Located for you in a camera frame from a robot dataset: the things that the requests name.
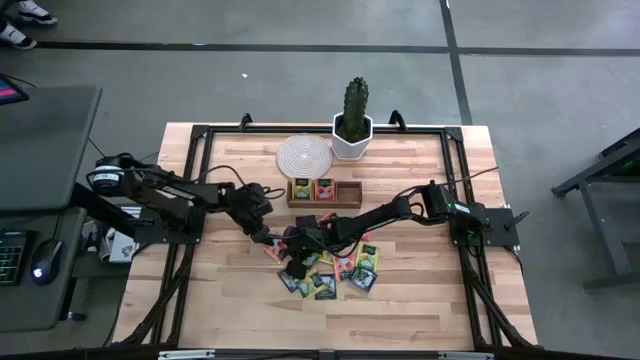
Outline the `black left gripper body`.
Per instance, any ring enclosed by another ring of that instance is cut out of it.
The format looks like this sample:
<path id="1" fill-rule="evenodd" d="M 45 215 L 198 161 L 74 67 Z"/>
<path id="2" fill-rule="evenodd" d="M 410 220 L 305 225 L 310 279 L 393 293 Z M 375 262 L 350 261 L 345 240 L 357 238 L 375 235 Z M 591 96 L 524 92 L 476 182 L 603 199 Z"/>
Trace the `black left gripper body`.
<path id="1" fill-rule="evenodd" d="M 262 185 L 252 182 L 235 189 L 228 200 L 226 213 L 243 230 L 265 229 L 263 217 L 273 211 L 273 206 Z"/>

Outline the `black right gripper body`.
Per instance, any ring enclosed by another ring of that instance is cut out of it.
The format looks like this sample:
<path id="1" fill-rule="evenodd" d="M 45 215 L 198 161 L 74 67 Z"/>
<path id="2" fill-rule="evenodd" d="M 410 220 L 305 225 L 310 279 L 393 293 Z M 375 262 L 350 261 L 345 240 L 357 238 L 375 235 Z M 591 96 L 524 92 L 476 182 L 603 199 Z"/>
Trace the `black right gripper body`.
<path id="1" fill-rule="evenodd" d="M 289 226 L 284 232 L 284 243 L 290 256 L 293 251 L 301 251 L 303 258 L 323 251 L 339 255 L 345 249 L 345 222 L 335 220 L 330 228 Z"/>

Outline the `wooden three-compartment tray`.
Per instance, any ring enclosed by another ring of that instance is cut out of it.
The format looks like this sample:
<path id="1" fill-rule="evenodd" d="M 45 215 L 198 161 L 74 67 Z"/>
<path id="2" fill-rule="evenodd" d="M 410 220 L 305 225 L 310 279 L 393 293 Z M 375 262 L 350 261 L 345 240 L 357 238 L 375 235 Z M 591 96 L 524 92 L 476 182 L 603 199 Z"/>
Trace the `wooden three-compartment tray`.
<path id="1" fill-rule="evenodd" d="M 293 200 L 291 198 L 291 181 L 286 192 L 286 200 L 290 208 L 360 209 L 362 206 L 363 185 L 361 182 L 335 180 L 335 200 L 318 201 L 314 199 L 314 195 L 312 200 Z"/>

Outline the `white hexagonal plant pot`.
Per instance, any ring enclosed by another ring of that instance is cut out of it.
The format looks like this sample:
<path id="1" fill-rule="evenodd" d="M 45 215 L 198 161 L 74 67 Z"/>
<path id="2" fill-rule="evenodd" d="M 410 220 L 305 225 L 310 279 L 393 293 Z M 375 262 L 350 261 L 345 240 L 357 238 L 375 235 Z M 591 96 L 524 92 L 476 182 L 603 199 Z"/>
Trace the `white hexagonal plant pot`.
<path id="1" fill-rule="evenodd" d="M 342 123 L 342 113 L 335 114 L 333 117 L 331 148 L 335 156 L 340 160 L 358 161 L 364 155 L 369 143 L 373 139 L 373 120 L 368 115 L 364 116 L 366 137 L 355 143 L 346 141 L 337 133 L 338 126 Z"/>

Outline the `white printed box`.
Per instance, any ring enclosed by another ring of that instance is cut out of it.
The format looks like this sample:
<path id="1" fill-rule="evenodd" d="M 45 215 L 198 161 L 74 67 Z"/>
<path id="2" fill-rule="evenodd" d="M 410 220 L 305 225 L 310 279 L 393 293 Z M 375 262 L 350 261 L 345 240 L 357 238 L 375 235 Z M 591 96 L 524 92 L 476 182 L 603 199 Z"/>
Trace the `white printed box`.
<path id="1" fill-rule="evenodd" d="M 103 263 L 130 263 L 140 244 L 114 229 L 109 229 L 99 242 L 98 257 Z"/>

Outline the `black computer mouse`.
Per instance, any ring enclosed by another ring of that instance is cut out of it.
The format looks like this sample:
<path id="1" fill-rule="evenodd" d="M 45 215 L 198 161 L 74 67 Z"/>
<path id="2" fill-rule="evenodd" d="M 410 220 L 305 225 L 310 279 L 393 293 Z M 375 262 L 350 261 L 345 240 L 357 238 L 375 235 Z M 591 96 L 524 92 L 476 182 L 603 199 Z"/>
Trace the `black computer mouse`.
<path id="1" fill-rule="evenodd" d="M 47 239 L 41 242 L 31 257 L 31 279 L 34 284 L 44 286 L 52 283 L 58 273 L 63 242 Z"/>

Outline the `grey raised desk top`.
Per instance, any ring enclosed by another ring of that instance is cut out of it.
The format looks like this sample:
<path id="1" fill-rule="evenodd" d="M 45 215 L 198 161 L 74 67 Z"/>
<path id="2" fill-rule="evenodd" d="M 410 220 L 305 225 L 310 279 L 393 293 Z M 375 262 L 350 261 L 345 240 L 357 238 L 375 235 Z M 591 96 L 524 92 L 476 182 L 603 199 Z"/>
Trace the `grey raised desk top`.
<path id="1" fill-rule="evenodd" d="M 71 202 L 102 90 L 31 88 L 0 106 L 0 213 L 57 210 Z"/>

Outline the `grey low desk surface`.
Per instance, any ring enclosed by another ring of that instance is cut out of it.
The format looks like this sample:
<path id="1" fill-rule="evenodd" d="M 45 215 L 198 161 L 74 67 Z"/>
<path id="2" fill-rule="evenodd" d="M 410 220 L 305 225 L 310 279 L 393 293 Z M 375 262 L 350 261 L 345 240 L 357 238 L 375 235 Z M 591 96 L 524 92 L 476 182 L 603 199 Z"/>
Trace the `grey low desk surface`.
<path id="1" fill-rule="evenodd" d="M 24 217 L 0 217 L 0 232 L 36 232 L 20 283 L 0 286 L 0 333 L 50 330 L 65 318 L 64 313 L 70 306 L 68 290 L 74 286 L 72 272 L 85 220 L 86 212 L 79 208 Z M 51 238 L 63 242 L 59 273 L 52 283 L 39 286 L 31 279 L 31 257 L 41 242 Z"/>

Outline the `black backlit keyboard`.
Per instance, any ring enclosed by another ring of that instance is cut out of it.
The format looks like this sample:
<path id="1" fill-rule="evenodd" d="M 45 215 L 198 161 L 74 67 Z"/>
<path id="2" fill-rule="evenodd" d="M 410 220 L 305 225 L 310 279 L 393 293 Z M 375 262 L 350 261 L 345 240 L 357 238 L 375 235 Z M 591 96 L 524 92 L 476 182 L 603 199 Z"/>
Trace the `black backlit keyboard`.
<path id="1" fill-rule="evenodd" d="M 16 286 L 20 283 L 35 237 L 33 230 L 0 232 L 0 286 Z"/>

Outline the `black monitor pink screen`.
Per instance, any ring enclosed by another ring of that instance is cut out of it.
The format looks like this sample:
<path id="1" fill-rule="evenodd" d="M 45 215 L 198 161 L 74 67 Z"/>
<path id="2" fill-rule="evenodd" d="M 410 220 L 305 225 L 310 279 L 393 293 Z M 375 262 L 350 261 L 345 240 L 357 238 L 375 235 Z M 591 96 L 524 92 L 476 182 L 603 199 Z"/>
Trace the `black monitor pink screen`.
<path id="1" fill-rule="evenodd" d="M 0 74 L 0 106 L 24 102 L 29 99 L 29 95 L 18 85 Z"/>

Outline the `black metal table frame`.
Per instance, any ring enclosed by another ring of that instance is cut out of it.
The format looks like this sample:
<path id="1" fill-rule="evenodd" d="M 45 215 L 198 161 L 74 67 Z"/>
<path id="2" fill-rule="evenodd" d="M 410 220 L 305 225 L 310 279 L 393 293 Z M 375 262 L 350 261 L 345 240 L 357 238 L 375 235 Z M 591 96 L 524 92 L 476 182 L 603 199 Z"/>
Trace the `black metal table frame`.
<path id="1" fill-rule="evenodd" d="M 158 163 L 185 169 L 192 129 L 203 123 L 168 123 Z M 330 143 L 331 125 L 213 123 L 209 166 L 228 164 L 246 182 L 284 188 L 276 152 L 291 135 L 320 130 Z M 361 183 L 360 209 L 338 209 L 354 216 L 390 201 L 399 191 L 429 180 L 444 182 L 462 170 L 450 135 L 451 165 L 442 154 L 443 128 L 459 129 L 469 173 L 496 166 L 486 126 L 409 125 L 407 131 L 376 125 L 364 157 L 334 160 L 328 177 Z M 375 230 L 379 277 L 370 292 L 339 282 L 337 300 L 302 299 L 276 275 L 276 263 L 225 214 L 207 218 L 196 246 L 178 346 L 183 348 L 266 348 L 345 350 L 468 350 L 472 332 L 457 249 L 445 225 L 423 227 L 411 221 Z M 120 307 L 114 341 L 124 340 L 159 297 L 168 246 L 155 244 L 134 258 Z M 536 343 L 523 276 L 514 256 L 502 248 L 486 250 L 494 298 L 520 334 Z"/>

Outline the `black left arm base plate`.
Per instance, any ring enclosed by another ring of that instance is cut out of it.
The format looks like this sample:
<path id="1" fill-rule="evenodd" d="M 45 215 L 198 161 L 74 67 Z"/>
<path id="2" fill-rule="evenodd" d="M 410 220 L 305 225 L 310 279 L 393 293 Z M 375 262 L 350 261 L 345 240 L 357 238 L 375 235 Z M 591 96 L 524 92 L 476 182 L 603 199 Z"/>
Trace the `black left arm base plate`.
<path id="1" fill-rule="evenodd" d="M 135 224 L 135 241 L 148 244 L 197 244 L 202 238 L 206 214 L 197 209 L 177 217 L 167 211 L 142 207 Z"/>

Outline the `silver metal bracket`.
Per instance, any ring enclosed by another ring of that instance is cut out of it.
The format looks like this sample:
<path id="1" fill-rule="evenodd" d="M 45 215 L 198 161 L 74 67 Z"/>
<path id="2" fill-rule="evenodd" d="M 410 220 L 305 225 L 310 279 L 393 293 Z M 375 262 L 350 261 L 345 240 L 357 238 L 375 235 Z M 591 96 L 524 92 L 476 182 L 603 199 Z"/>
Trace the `silver metal bracket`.
<path id="1" fill-rule="evenodd" d="M 210 349 L 161 351 L 157 360 L 207 360 L 214 359 L 216 351 Z"/>
<path id="2" fill-rule="evenodd" d="M 482 352 L 439 352 L 438 360 L 495 360 L 491 353 Z"/>

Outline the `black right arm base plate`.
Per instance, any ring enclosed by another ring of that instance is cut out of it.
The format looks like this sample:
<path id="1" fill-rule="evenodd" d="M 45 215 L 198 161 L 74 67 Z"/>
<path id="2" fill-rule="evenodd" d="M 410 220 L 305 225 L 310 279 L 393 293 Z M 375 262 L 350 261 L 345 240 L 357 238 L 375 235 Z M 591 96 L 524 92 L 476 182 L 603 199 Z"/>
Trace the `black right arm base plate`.
<path id="1" fill-rule="evenodd" d="M 520 240 L 517 224 L 524 220 L 528 211 L 515 216 L 509 208 L 488 208 L 488 225 L 472 228 L 464 219 L 449 221 L 452 242 L 463 247 L 504 247 L 518 250 Z"/>

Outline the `grey metal table frame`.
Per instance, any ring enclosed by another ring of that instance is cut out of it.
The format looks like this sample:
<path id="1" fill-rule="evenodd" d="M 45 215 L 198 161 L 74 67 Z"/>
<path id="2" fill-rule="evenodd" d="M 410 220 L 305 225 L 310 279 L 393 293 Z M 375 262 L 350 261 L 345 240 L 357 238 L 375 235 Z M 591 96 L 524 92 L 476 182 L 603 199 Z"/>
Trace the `grey metal table frame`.
<path id="1" fill-rule="evenodd" d="M 597 161 L 551 188 L 562 198 L 581 193 L 592 228 L 600 240 L 611 273 L 589 280 L 584 289 L 640 284 L 640 265 L 629 252 L 640 251 L 640 127 L 602 150 Z"/>

